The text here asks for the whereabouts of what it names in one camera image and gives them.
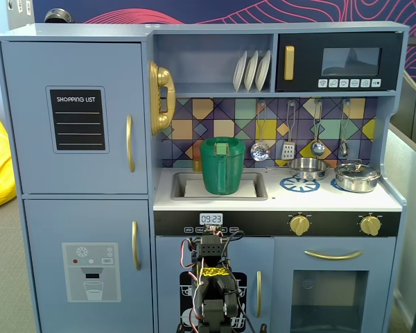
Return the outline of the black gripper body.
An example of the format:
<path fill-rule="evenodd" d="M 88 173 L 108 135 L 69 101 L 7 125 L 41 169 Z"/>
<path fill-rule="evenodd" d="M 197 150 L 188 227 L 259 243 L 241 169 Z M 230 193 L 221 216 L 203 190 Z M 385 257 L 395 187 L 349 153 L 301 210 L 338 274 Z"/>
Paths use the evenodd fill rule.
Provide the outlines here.
<path fill-rule="evenodd" d="M 220 225 L 205 225 L 202 233 L 202 240 L 223 239 L 222 226 Z"/>

